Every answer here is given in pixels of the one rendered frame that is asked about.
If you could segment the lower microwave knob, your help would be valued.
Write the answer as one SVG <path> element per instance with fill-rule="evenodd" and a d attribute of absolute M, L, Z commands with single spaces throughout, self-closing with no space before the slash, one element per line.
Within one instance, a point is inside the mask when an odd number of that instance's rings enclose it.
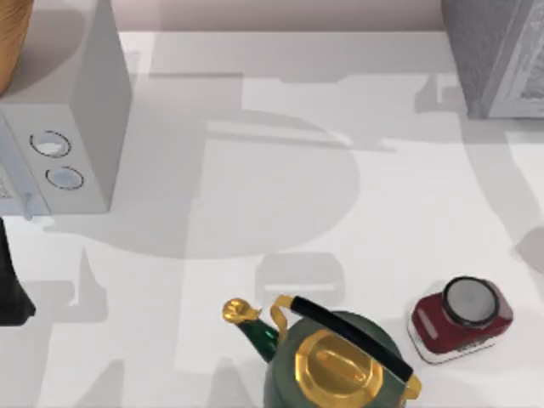
<path fill-rule="evenodd" d="M 61 190 L 77 190 L 84 184 L 83 175 L 72 167 L 49 169 L 45 177 L 52 186 Z"/>

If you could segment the green and gold kettle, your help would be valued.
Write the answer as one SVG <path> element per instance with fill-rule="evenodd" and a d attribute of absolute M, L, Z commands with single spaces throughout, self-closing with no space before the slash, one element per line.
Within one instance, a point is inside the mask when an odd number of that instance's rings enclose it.
<path fill-rule="evenodd" d="M 422 383 L 394 340 L 376 323 L 280 295 L 272 322 L 241 298 L 223 306 L 267 364 L 263 408 L 405 408 Z"/>

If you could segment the microwave knob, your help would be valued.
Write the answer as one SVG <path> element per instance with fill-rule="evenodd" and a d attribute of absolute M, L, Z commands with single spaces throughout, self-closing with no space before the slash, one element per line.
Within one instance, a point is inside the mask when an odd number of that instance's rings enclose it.
<path fill-rule="evenodd" d="M 45 177 L 52 186 L 61 190 L 77 190 L 84 184 L 83 175 L 72 167 L 49 169 Z"/>
<path fill-rule="evenodd" d="M 59 158 L 71 152 L 71 142 L 62 133 L 46 130 L 34 133 L 29 138 L 35 152 L 42 156 Z"/>

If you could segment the wooden round object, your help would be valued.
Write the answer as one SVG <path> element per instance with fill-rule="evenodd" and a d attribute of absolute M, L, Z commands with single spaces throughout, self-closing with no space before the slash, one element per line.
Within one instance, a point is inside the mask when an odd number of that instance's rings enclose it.
<path fill-rule="evenodd" d="M 0 0 L 0 96 L 14 76 L 33 5 L 34 0 Z"/>

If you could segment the upper microwave knob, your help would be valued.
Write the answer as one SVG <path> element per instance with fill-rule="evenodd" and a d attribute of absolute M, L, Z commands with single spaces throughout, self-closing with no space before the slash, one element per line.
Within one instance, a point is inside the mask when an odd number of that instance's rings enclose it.
<path fill-rule="evenodd" d="M 34 133 L 29 138 L 35 152 L 42 156 L 59 158 L 71 152 L 71 142 L 62 133 L 46 130 Z"/>

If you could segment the red and white bottle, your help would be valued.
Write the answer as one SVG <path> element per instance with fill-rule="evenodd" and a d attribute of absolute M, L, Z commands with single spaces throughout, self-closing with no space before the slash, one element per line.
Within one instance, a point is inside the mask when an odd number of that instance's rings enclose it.
<path fill-rule="evenodd" d="M 461 275 L 415 302 L 407 330 L 420 357 L 436 365 L 495 345 L 513 319 L 496 284 Z"/>

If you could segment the pale microwave oven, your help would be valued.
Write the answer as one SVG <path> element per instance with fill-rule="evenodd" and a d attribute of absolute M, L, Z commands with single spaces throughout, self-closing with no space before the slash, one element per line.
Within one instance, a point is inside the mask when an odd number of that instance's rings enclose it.
<path fill-rule="evenodd" d="M 132 99 L 111 0 L 34 0 L 14 76 L 0 96 L 0 217 L 105 213 L 110 209 Z M 51 158 L 30 145 L 52 130 L 71 152 Z M 72 167 L 77 190 L 46 179 Z"/>

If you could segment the grey cabinet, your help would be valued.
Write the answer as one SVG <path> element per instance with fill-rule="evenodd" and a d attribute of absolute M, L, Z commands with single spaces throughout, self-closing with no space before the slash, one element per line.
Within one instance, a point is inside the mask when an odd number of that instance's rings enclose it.
<path fill-rule="evenodd" d="M 441 0 L 467 114 L 544 120 L 544 0 Z"/>

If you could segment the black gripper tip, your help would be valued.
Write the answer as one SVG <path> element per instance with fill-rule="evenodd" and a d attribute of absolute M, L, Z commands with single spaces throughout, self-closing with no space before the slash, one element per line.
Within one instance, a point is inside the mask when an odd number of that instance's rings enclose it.
<path fill-rule="evenodd" d="M 5 224 L 0 218 L 0 327 L 23 326 L 36 313 L 15 272 Z"/>

